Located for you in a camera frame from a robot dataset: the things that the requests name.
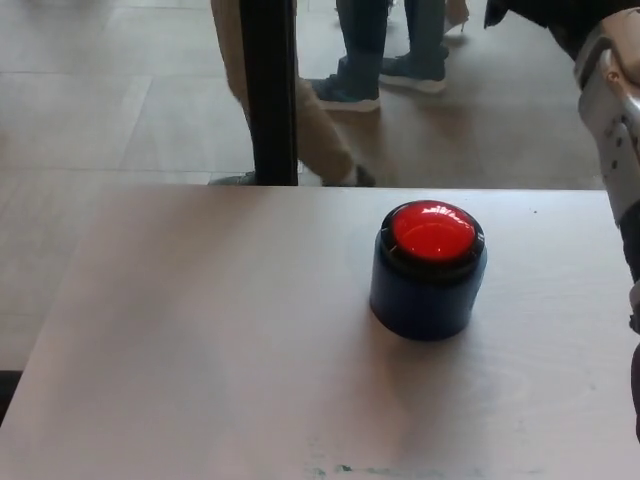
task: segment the white table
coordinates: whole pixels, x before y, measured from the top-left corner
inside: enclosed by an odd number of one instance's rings
[[[367,305],[378,225],[420,198],[489,248],[470,328],[431,345]],[[119,193],[29,360],[0,479],[633,478],[630,285],[599,192]]]

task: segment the red button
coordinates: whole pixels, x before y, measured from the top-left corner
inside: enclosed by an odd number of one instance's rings
[[[453,260],[463,255],[476,236],[473,221],[463,211],[441,202],[415,202],[391,219],[398,246],[430,261]]]

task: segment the black metal post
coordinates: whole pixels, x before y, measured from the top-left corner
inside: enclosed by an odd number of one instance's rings
[[[294,0],[240,0],[258,185],[297,185]]]
[[[22,372],[0,370],[0,425],[9,409],[13,394],[18,388]]]

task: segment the beige pants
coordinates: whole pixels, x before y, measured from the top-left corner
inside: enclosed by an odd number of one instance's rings
[[[211,0],[211,9],[229,88],[245,116],[249,115],[239,0]],[[296,83],[296,115],[300,161],[327,183],[343,180],[354,165],[351,154],[320,108],[313,89],[300,78]]]

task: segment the white sole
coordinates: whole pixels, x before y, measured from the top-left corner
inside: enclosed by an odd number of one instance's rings
[[[380,99],[362,100],[360,102],[327,102],[318,100],[323,110],[328,112],[370,113],[380,109]]]
[[[389,75],[380,75],[380,83],[393,87],[410,88],[411,90],[429,95],[437,95],[447,88],[446,80],[416,80],[415,78],[393,77]]]

